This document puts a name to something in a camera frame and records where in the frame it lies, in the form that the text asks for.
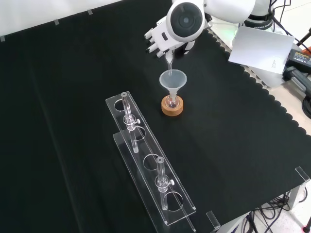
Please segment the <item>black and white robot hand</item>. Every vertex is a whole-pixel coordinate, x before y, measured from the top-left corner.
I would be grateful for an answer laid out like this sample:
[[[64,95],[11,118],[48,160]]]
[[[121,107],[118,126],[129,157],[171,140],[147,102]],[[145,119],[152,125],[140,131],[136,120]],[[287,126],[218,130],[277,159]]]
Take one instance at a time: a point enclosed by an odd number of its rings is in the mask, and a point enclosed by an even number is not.
[[[148,53],[156,52],[158,58],[166,53],[172,54],[176,51],[179,56],[186,55],[193,48],[195,41],[179,42],[169,35],[166,27],[166,17],[163,17],[156,23],[155,28],[151,28],[144,38],[150,45],[146,49]]]

